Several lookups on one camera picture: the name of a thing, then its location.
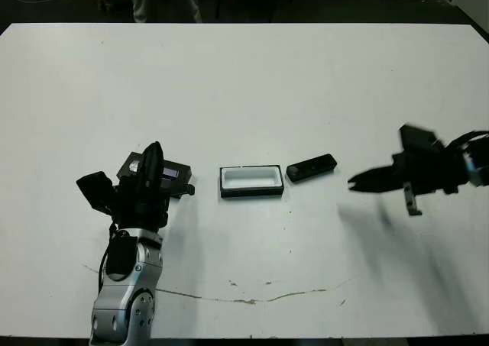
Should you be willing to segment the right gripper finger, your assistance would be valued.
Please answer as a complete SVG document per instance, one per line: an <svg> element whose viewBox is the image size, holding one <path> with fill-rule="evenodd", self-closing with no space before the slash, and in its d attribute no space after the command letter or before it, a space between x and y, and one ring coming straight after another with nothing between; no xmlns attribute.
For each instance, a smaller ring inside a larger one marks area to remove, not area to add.
<svg viewBox="0 0 489 346"><path fill-rule="evenodd" d="M349 190L353 192L384 193L402 188L403 183L396 180L349 180Z"/></svg>
<svg viewBox="0 0 489 346"><path fill-rule="evenodd" d="M356 174L348 180L348 184L367 186L402 186L402 179L394 165L375 167Z"/></svg>

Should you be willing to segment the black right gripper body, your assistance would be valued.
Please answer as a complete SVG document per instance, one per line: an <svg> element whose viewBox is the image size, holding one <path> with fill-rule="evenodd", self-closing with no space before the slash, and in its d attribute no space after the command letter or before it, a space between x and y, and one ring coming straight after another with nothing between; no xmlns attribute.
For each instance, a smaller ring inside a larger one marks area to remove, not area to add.
<svg viewBox="0 0 489 346"><path fill-rule="evenodd" d="M468 182L464 157L459 153L422 153L405 150L393 155L393 177L401 183L409 216L419 216L416 197L437 190L450 195Z"/></svg>

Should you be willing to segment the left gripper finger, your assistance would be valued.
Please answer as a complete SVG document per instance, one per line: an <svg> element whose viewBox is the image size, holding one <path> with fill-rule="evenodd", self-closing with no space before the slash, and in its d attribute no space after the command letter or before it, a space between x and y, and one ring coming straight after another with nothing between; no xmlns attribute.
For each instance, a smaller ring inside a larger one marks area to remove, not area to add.
<svg viewBox="0 0 489 346"><path fill-rule="evenodd" d="M141 161L138 165L137 172L137 188L138 193L145 193L151 187L151 160L152 160L152 145L144 149L141 155Z"/></svg>
<svg viewBox="0 0 489 346"><path fill-rule="evenodd" d="M156 192L160 188L160 181L164 171L164 152L158 141L151 145L151 190Z"/></svg>

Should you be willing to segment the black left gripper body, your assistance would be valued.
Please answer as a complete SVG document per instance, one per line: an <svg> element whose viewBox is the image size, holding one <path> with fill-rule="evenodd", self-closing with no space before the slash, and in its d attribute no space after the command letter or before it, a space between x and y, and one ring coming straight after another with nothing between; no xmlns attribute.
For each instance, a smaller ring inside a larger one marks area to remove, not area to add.
<svg viewBox="0 0 489 346"><path fill-rule="evenodd" d="M115 188L114 219L119 228L158 232L168 222L170 199L195 194L195 186L168 179L123 176Z"/></svg>

